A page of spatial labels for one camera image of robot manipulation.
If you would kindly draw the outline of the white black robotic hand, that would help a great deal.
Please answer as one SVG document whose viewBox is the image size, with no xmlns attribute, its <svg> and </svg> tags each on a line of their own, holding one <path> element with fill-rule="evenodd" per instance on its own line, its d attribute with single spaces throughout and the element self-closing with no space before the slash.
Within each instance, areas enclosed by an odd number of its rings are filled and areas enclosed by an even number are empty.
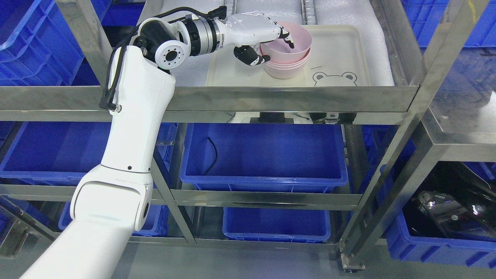
<svg viewBox="0 0 496 279">
<path fill-rule="evenodd" d="M 291 49 L 294 41 L 284 26 L 259 11 L 232 14 L 216 19 L 220 48 L 233 46 L 234 56 L 245 65 L 255 66 L 270 61 L 269 55 L 259 55 L 254 45 L 282 39 Z"/>
</svg>

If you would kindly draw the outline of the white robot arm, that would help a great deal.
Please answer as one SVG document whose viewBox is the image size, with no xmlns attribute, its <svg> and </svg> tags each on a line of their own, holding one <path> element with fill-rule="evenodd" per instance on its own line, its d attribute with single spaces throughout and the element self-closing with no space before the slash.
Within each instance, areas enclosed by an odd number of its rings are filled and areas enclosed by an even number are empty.
<svg viewBox="0 0 496 279">
<path fill-rule="evenodd" d="M 21 278 L 111 278 L 150 209 L 153 152 L 175 91 L 170 69 L 217 50 L 226 15 L 226 6 L 207 14 L 175 8 L 145 20 L 115 46 L 100 101 L 113 117 L 102 160 L 78 183 L 69 226 Z"/>
</svg>

